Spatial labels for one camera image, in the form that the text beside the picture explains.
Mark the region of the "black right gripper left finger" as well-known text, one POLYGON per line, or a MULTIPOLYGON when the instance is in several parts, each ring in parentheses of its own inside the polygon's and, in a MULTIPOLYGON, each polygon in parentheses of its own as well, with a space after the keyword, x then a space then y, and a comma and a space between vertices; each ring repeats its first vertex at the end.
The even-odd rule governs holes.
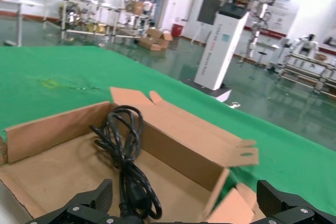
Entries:
POLYGON ((107 223, 112 197, 112 180, 105 179, 95 190, 78 193, 63 207, 28 223, 107 223))

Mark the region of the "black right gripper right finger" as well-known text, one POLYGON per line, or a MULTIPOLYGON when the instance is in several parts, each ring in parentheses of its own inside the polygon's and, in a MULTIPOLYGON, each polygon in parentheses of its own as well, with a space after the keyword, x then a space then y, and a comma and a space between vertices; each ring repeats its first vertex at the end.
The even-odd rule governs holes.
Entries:
POLYGON ((257 182, 257 204, 261 224, 335 224, 335 216, 323 212, 296 194, 274 188, 266 180, 257 182))

